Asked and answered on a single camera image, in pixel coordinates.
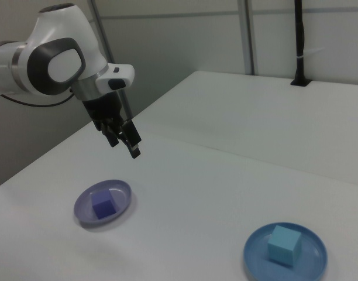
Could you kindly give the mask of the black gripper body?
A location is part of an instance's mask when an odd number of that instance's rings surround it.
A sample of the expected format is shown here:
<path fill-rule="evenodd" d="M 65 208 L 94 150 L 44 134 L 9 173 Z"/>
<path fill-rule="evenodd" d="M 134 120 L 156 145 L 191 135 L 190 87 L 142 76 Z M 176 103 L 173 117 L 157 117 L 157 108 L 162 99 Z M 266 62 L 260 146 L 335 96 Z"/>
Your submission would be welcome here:
<path fill-rule="evenodd" d="M 122 103 L 116 92 L 110 92 L 100 98 L 82 103 L 98 131 L 106 133 L 110 130 L 115 134 L 120 134 L 129 130 L 129 121 L 121 116 Z"/>

